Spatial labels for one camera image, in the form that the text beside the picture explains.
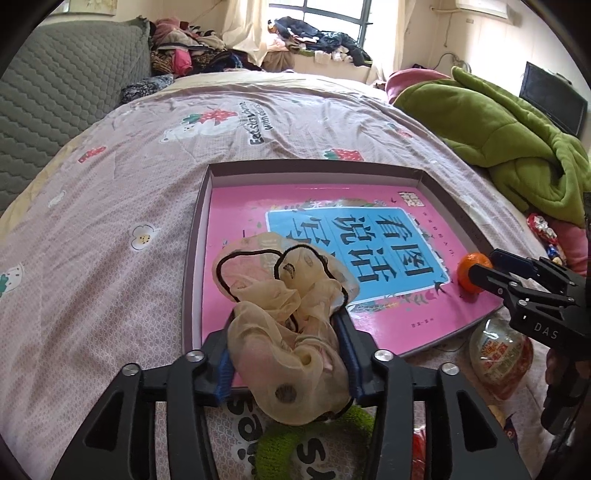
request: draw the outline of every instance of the beige curtain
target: beige curtain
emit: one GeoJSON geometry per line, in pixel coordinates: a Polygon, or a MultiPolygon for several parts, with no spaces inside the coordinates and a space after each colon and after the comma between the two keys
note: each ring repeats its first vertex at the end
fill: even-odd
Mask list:
{"type": "Polygon", "coordinates": [[[226,0],[228,10],[222,28],[222,40],[228,48],[247,52],[251,61],[261,65],[267,53],[268,0],[226,0]]]}
{"type": "Polygon", "coordinates": [[[374,65],[367,84],[387,80],[402,65],[404,32],[410,22],[416,0],[373,0],[365,44],[374,65]]]}

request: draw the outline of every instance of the tangerine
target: tangerine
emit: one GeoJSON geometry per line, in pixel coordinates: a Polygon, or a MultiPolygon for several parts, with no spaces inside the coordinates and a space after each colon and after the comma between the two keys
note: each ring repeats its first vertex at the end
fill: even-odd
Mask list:
{"type": "Polygon", "coordinates": [[[469,293],[480,293],[482,289],[474,285],[468,277],[468,270],[472,265],[484,265],[485,267],[492,268],[492,263],[488,260],[485,254],[480,252],[467,254],[462,257],[457,265],[457,280],[459,284],[469,293]]]}

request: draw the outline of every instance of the television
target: television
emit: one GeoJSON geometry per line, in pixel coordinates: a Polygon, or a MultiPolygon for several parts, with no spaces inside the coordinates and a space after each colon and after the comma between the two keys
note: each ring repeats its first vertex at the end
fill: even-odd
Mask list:
{"type": "Polygon", "coordinates": [[[563,132],[578,137],[587,113],[587,100],[563,77],[527,62],[519,96],[545,114],[563,132]]]}

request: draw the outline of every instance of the screw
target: screw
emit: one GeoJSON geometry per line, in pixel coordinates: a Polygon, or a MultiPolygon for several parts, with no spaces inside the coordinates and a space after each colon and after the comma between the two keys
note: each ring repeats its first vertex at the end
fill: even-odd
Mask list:
{"type": "Polygon", "coordinates": [[[389,362],[394,358],[394,354],[390,350],[377,350],[374,353],[374,357],[382,362],[389,362]]]}
{"type": "Polygon", "coordinates": [[[443,373],[447,375],[457,375],[458,373],[460,373],[460,367],[458,367],[456,364],[451,363],[443,364],[441,366],[441,370],[443,371],[443,373]]]}
{"type": "Polygon", "coordinates": [[[189,353],[187,353],[187,355],[185,355],[185,358],[190,362],[196,363],[202,361],[205,358],[205,353],[203,353],[201,350],[191,350],[189,353]]]}
{"type": "Polygon", "coordinates": [[[127,364],[121,369],[121,373],[126,377],[133,377],[139,373],[139,367],[136,364],[127,364]]]}

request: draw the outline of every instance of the air conditioner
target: air conditioner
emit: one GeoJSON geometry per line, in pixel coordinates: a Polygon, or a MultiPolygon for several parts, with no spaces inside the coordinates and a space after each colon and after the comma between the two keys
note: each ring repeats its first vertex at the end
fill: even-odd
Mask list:
{"type": "Polygon", "coordinates": [[[507,3],[501,0],[456,0],[456,8],[509,20],[507,3]]]}

